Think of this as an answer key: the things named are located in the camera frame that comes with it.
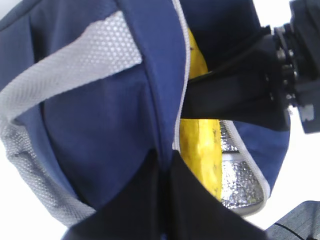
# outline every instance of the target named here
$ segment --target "silver zipper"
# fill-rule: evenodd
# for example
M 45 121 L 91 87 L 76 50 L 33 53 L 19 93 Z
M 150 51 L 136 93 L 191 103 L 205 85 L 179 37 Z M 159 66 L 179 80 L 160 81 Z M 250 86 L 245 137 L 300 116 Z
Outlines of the silver zipper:
M 178 114 L 175 120 L 175 126 L 174 126 L 174 139 L 172 143 L 172 149 L 178 150 L 180 152 L 180 119 L 181 119 L 181 113 L 182 113 L 182 106 L 184 104 L 184 99 L 186 95 L 187 90 L 187 84 L 189 80 L 189 71 L 190 71 L 190 41 L 189 41 L 189 33 L 188 33 L 188 25 L 187 21 L 185 19 L 185 15 L 183 12 L 183 9 L 181 7 L 179 0 L 172 0 L 174 8 L 176 10 L 176 13 L 178 15 L 182 33 L 185 41 L 185 70 L 184 70 L 184 84 L 182 89 L 182 95 L 180 100 L 180 106 L 178 110 Z
M 270 197 L 270 192 L 271 192 L 270 185 L 267 182 L 263 173 L 261 172 L 260 168 L 256 164 L 256 162 L 254 161 L 253 157 L 251 156 L 251 154 L 247 150 L 246 145 L 242 141 L 242 139 L 238 133 L 238 130 L 236 129 L 235 124 L 229 120 L 223 120 L 222 122 L 223 122 L 225 129 L 227 130 L 230 138 L 232 139 L 235 147 L 238 149 L 238 151 L 241 154 L 241 156 L 243 157 L 244 161 L 250 167 L 251 171 L 253 172 L 253 174 L 255 175 L 255 177 L 257 178 L 258 182 L 260 183 L 260 185 L 262 187 L 263 203 L 261 205 L 261 208 L 257 211 L 257 212 L 259 212 L 266 205 L 266 202 L 267 202 L 268 198 Z

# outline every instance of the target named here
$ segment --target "navy blue bag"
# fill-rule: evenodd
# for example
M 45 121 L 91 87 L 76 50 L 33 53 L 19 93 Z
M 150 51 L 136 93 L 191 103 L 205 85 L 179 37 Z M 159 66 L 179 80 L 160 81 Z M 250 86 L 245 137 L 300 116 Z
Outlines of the navy blue bag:
M 156 235 L 141 238 L 178 234 L 176 239 L 187 239 L 189 229 L 188 239 L 208 239 L 214 234 L 208 223 L 221 223 L 221 215 L 225 221 L 235 219 L 231 225 L 239 231 L 242 225 L 250 229 L 243 239 L 266 237 L 208 195 L 179 155 L 190 65 L 188 27 L 208 66 L 214 66 L 260 24 L 251 0 L 23 0 L 0 21 L 0 137 L 22 178 L 66 226 L 81 224 L 99 210 L 116 214 L 110 205 L 123 208 L 120 203 L 135 196 L 128 189 L 142 174 L 152 180 L 136 184 L 147 185 L 147 196 L 141 196 L 145 204 L 136 199 L 132 207 L 140 211 L 132 215 L 140 212 L 143 219 L 144 206 L 146 216 L 157 206 L 172 207 L 165 207 L 163 215 L 153 211 L 156 221 L 141 227 Z M 290 133 L 232 121 L 228 129 L 262 187 L 262 208 Z M 190 193 L 182 179 L 199 197 L 183 203 Z M 202 228 L 192 231 L 195 223 L 188 222 L 195 213 L 187 210 L 202 195 L 206 200 L 199 205 L 212 206 L 213 212 L 199 221 L 207 223 L 201 238 Z M 173 233 L 170 226 L 179 230 Z M 235 239 L 223 238 L 229 228 L 223 226 L 217 239 Z M 260 237 L 250 238 L 251 230 Z M 121 239 L 138 238 L 135 234 Z

